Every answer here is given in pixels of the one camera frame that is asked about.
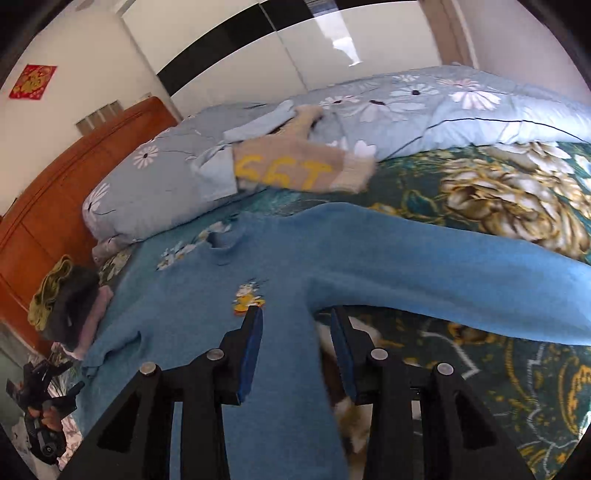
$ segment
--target air vent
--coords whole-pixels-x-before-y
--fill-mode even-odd
[[[80,120],[76,124],[76,127],[82,135],[88,135],[95,128],[101,126],[105,122],[108,122],[112,118],[115,118],[122,111],[123,108],[121,107],[121,104],[118,100],[116,100],[115,102],[99,108],[97,111],[92,112],[90,115]]]

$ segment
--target dark gray cloth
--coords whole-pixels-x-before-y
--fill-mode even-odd
[[[80,331],[99,290],[99,276],[96,272],[78,265],[64,280],[47,318],[43,337],[59,342],[72,351],[78,346]]]

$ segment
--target gold flower print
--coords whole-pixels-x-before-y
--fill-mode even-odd
[[[553,192],[562,189],[569,200],[579,199],[575,186],[564,178],[523,173],[480,158],[451,160],[442,171],[447,176],[440,190],[447,207],[478,221],[485,232],[527,240],[577,260],[589,250],[583,224]]]

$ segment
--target black stripe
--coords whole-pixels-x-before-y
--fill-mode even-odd
[[[230,53],[272,32],[261,7],[253,5],[195,40],[158,72],[158,78],[173,95]]]
[[[158,77],[169,95],[173,95],[239,48],[275,30],[301,23],[316,15],[363,5],[404,0],[266,0],[253,5],[195,40],[160,72]]]
[[[404,0],[335,0],[335,3],[339,7],[339,10],[345,10],[346,8],[362,7],[364,5],[388,4],[401,1]]]
[[[267,0],[261,3],[275,30],[314,18],[304,0]]]

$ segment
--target wooden headboard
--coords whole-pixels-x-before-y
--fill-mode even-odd
[[[27,322],[41,280],[64,254],[93,265],[96,240],[82,219],[84,199],[137,146],[173,125],[156,97],[125,110],[57,157],[0,222],[0,320],[37,352],[51,346]]]

